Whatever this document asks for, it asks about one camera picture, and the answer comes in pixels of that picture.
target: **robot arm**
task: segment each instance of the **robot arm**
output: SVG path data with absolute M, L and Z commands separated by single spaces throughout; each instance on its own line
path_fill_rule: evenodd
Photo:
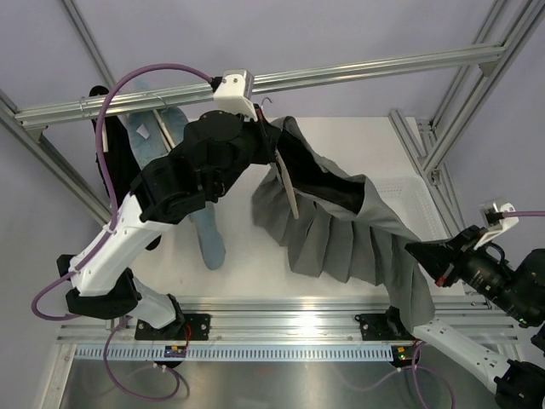
M 497 216 L 497 212 L 486 212 Z M 545 250 L 532 251 L 513 271 L 505 253 L 490 242 L 513 223 L 494 221 L 491 228 L 472 226 L 455 238 L 428 243 L 411 243 L 405 249 L 436 280 L 451 286 L 459 279 L 493 302 L 520 326 L 540 326 L 545 320 Z M 499 260 L 486 250 L 493 248 Z M 545 371 L 529 362 L 509 360 L 477 344 L 440 320 L 413 329 L 412 335 L 443 352 L 471 372 L 496 395 L 501 408 L 545 407 Z M 532 338 L 540 349 L 545 330 Z
M 103 320 L 130 314 L 164 330 L 166 337 L 184 324 L 175 298 L 143 285 L 128 265 L 160 234 L 203 209 L 206 201 L 217 202 L 250 164 L 274 163 L 273 150 L 282 132 L 246 98 L 251 86 L 247 72 L 227 72 L 223 79 L 215 92 L 223 110 L 189 123 L 183 142 L 142 170 L 119 208 L 115 231 L 105 225 L 80 254 L 59 258 L 63 275 L 95 251 L 70 278 L 73 288 L 66 301 L 71 313 Z M 105 236 L 107 242 L 96 251 Z

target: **folded cloth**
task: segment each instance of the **folded cloth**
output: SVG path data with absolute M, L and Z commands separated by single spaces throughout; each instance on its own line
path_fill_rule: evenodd
M 301 146 L 294 156 L 293 150 L 288 152 L 289 145 L 278 144 L 300 216 L 296 220 L 291 214 L 275 169 L 252 196 L 252 216 L 255 225 L 288 247 L 291 270 L 312 277 L 325 271 L 343 283 L 354 277 L 373 285 L 384 284 L 407 329 L 431 320 L 434 306 L 427 281 L 404 249 L 405 244 L 419 239 L 382 201 L 369 178 L 349 176 L 331 160 L 317 155 L 294 118 L 277 119 L 272 124 L 287 131 Z
M 177 107 L 158 110 L 166 129 L 175 145 L 184 139 L 184 128 L 188 124 L 186 115 Z M 165 156 L 168 151 L 164 145 L 162 131 L 153 112 L 131 113 L 127 118 L 130 147 L 138 165 L 144 168 L 155 158 Z M 215 224 L 215 210 L 211 203 L 190 214 L 189 220 L 197 229 L 198 243 L 207 268 L 220 268 L 225 260 L 223 238 Z

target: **white bracket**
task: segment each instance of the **white bracket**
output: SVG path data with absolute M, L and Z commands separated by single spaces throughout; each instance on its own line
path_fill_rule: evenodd
M 225 71 L 214 93 L 214 102 L 222 111 L 242 114 L 257 121 L 254 105 L 250 101 L 253 84 L 254 76 L 246 70 Z
M 510 203 L 505 203 L 500 199 L 487 202 L 481 206 L 481 213 L 483 218 L 488 223 L 486 219 L 486 213 L 503 213 L 506 211 L 514 211 L 514 207 Z M 518 217 L 508 217 L 506 219 L 501 219 L 497 223 L 489 224 L 486 229 L 486 233 L 480 238 L 477 244 L 474 246 L 474 249 L 477 250 L 479 247 L 482 247 L 486 243 L 491 242 L 500 234 L 507 232 L 510 228 L 515 226 L 519 222 Z

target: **black fabric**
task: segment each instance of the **black fabric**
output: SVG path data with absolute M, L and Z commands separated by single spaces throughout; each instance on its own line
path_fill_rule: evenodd
M 102 85 L 96 85 L 89 92 L 89 96 L 107 95 L 109 92 L 108 88 L 103 87 Z M 96 119 L 91 119 L 91 122 L 93 123 L 93 129 L 96 132 Z M 140 174 L 140 166 L 138 166 L 133 151 L 130 149 L 127 130 L 119 118 L 106 117 L 104 123 L 108 140 L 108 152 L 104 153 L 104 160 L 106 161 L 108 174 L 112 179 L 113 190 L 116 194 L 118 204 L 122 204 L 123 199 L 130 190 L 130 183 Z M 99 168 L 102 182 L 104 182 L 104 176 L 100 169 L 98 157 L 95 157 L 95 160 Z M 147 249 L 155 249 L 160 241 L 161 238 L 157 237 L 147 246 Z
M 364 202 L 363 182 L 348 181 L 322 170 L 303 143 L 286 129 L 278 139 L 277 149 L 296 189 L 358 214 Z

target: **wire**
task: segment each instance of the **wire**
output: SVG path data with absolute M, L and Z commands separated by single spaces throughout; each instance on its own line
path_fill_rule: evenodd
M 37 304 L 45 294 L 47 294 L 48 292 L 50 292 L 51 290 L 53 290 L 55 287 L 59 286 L 63 282 L 69 280 L 75 274 L 79 273 L 81 269 L 85 267 L 85 265 L 96 255 L 96 253 L 99 252 L 102 246 L 104 246 L 104 244 L 110 238 L 111 232 L 115 231 L 115 228 L 118 225 L 119 203 L 115 194 L 115 190 L 113 188 L 113 182 L 112 182 L 112 178 L 110 177 L 110 172 L 108 171 L 108 168 L 106 166 L 106 159 L 104 157 L 104 146 L 103 146 L 103 138 L 102 138 L 102 128 L 104 127 L 104 120 L 106 119 L 106 112 L 108 110 L 108 107 L 112 103 L 113 97 L 116 96 L 116 94 L 121 90 L 121 88 L 128 81 L 136 77 L 139 77 L 140 75 L 145 74 L 147 72 L 162 71 L 162 70 L 189 72 L 193 75 L 196 75 L 199 78 L 202 78 L 204 81 L 206 81 L 209 84 L 212 82 L 211 77 L 209 77 L 205 73 L 195 68 L 191 68 L 190 66 L 184 66 L 183 64 L 174 64 L 174 63 L 151 64 L 150 66 L 143 66 L 141 68 L 138 68 L 137 70 L 129 72 L 127 75 L 121 78 L 110 90 L 108 95 L 106 95 L 106 97 L 104 98 L 104 102 L 102 103 L 102 108 L 100 109 L 99 116 L 96 119 L 95 149 L 96 149 L 96 156 L 99 160 L 100 171 L 102 172 L 104 183 L 106 184 L 106 190 L 108 192 L 108 196 L 110 197 L 110 206 L 112 207 L 112 219 L 108 226 L 109 231 L 105 231 L 102 234 L 102 236 L 100 237 L 96 245 L 82 258 L 82 260 L 76 265 L 76 267 L 73 270 L 69 271 L 67 274 L 63 275 L 60 279 L 55 280 L 53 283 L 51 283 L 50 285 L 42 289 L 32 299 L 31 310 L 34 313 L 34 315 L 36 315 L 38 318 L 41 318 L 42 320 L 64 321 L 64 320 L 72 320 L 79 316 L 75 314 L 66 314 L 64 316 L 47 315 L 42 313 L 38 309 Z
M 385 376 L 383 376 L 381 379 L 379 379 L 376 383 L 373 383 L 371 386 L 367 386 L 365 388 L 361 388 L 359 386 L 356 386 L 356 385 L 352 385 L 351 383 L 349 383 L 341 374 L 341 372 L 339 371 L 339 368 L 337 368 L 337 366 L 335 364 L 333 364 L 333 368 L 335 370 L 335 372 L 337 373 L 337 375 L 339 376 L 339 378 L 342 380 L 342 382 L 351 390 L 355 390 L 356 392 L 370 392 L 371 390 L 375 389 L 375 388 L 378 388 L 379 386 L 381 386 L 383 383 L 385 383 L 390 377 L 392 377 L 393 375 L 396 375 L 398 373 L 400 373 L 401 371 L 405 371 L 405 370 L 409 370 L 410 367 L 405 367 L 405 368 L 399 368 L 399 369 L 396 369 L 395 371 L 391 371 L 389 373 L 387 373 Z
M 128 375 L 126 375 L 125 377 L 123 377 L 125 380 L 126 379 L 130 379 L 132 378 L 134 375 L 140 373 L 140 372 L 144 372 L 144 371 L 149 371 L 150 369 L 157 369 L 155 366 L 152 366 L 152 365 L 146 365 L 146 366 L 141 366 L 140 368 L 137 368 L 135 369 L 134 371 L 132 371 L 131 373 L 129 373 Z M 89 386 L 89 374 L 86 374 L 85 371 L 81 371 L 81 381 L 80 383 L 82 384 L 83 386 L 83 390 L 85 391 L 85 393 L 90 397 L 90 398 L 101 398 L 102 396 L 105 396 L 105 395 L 108 395 L 110 394 L 113 390 L 117 389 L 116 385 L 112 385 L 110 386 L 108 389 L 106 390 L 103 390 L 101 392 L 96 392 L 94 390 L 91 390 L 92 388 Z
M 491 247 L 492 249 L 496 250 L 498 252 L 498 254 L 500 255 L 500 264 L 503 264 L 503 262 L 505 262 L 505 251 L 503 250 L 502 247 L 500 247 L 499 245 L 497 245 L 496 243 L 486 243 L 485 244 L 485 248 L 487 247 Z
M 187 350 L 187 348 L 189 347 L 189 340 L 191 339 L 191 335 L 193 335 L 189 324 L 186 324 L 184 326 L 184 332 L 186 333 L 186 350 Z
M 450 405 L 450 408 L 451 409 L 456 409 L 456 395 L 455 395 L 454 389 L 452 388 L 452 385 L 450 385 L 449 381 L 443 375 L 441 375 L 440 372 L 437 372 L 432 368 L 428 368 L 426 366 L 416 364 L 416 359 L 420 355 L 420 350 L 425 345 L 426 345 L 426 343 L 422 341 L 418 345 L 418 347 L 416 347 L 416 351 L 412 356 L 412 361 L 410 362 L 410 369 L 412 370 L 412 377 L 413 377 L 413 380 L 415 381 L 415 389 L 416 389 L 416 394 L 418 395 L 418 399 L 420 399 L 420 402 L 422 403 L 422 406 L 424 406 L 425 409 L 430 409 L 430 407 L 427 405 L 426 401 L 424 400 L 424 397 L 422 396 L 422 392 L 420 390 L 420 385 L 418 384 L 418 379 L 416 378 L 416 369 L 422 369 L 422 370 L 424 370 L 426 372 L 429 372 L 429 373 L 433 374 L 435 377 L 438 377 L 445 384 L 446 388 L 449 390 L 450 400 L 452 402 L 451 405 Z
M 536 211 L 504 211 L 503 217 L 545 217 L 545 210 Z
M 37 307 L 37 304 L 38 302 L 40 301 L 40 299 L 45 296 L 48 292 L 50 292 L 51 290 L 53 290 L 55 287 L 57 287 L 58 285 L 64 283 L 65 281 L 69 280 L 71 277 L 73 277 L 74 275 L 76 274 L 75 271 L 70 271 L 68 273 L 66 273 L 65 275 L 63 275 L 62 277 L 60 277 L 59 279 L 56 279 L 54 282 L 52 282 L 51 284 L 49 284 L 47 287 L 45 287 L 44 289 L 42 289 L 33 299 L 32 299 L 32 302 L 31 302 L 31 310 L 32 312 L 34 313 L 34 315 L 36 315 L 38 318 L 41 318 L 42 320 L 47 320 L 47 321 L 66 321 L 66 320 L 73 320 L 74 318 L 77 318 L 79 317 L 79 315 L 77 314 L 66 314 L 66 315 L 63 315 L 63 316 L 54 316 L 54 315 L 47 315 L 47 314 L 44 314 L 42 311 L 40 311 Z
M 108 376 L 112 380 L 113 384 L 116 385 L 119 389 L 121 389 L 127 395 L 131 395 L 131 396 L 134 396 L 134 397 L 142 399 L 142 400 L 147 400 L 148 402 L 164 402 L 166 400 L 169 400 L 169 399 L 173 398 L 178 393 L 178 389 L 180 389 L 181 379 L 183 379 L 181 377 L 181 375 L 178 372 L 176 372 L 174 369 L 168 368 L 167 366 L 163 366 L 163 369 L 165 371 L 167 371 L 167 372 L 170 372 L 174 376 L 174 378 L 176 379 L 176 386 L 175 386 L 174 390 L 170 394 L 165 395 L 165 396 L 161 396 L 161 397 L 158 397 L 158 398 L 154 398 L 154 397 L 151 397 L 151 396 L 140 395 L 140 394 L 137 394 L 136 392 L 133 392 L 132 390 L 129 390 L 129 389 L 125 388 L 116 379 L 115 375 L 112 372 L 110 364 L 108 363 L 108 347 L 110 346 L 110 341 L 112 340 L 113 336 L 115 335 L 115 333 L 117 331 L 119 331 L 121 328 L 123 328 L 123 327 L 125 327 L 127 325 L 127 323 L 129 322 L 129 320 L 131 318 L 132 317 L 127 315 L 127 317 L 125 317 L 124 320 L 121 320 L 119 322 L 119 324 L 112 330 L 112 332 L 110 333 L 110 336 L 106 340 L 106 344 L 104 345 L 104 352 L 102 353 L 102 360 L 104 361 L 104 366 L 106 367 L 106 372 L 108 373 Z

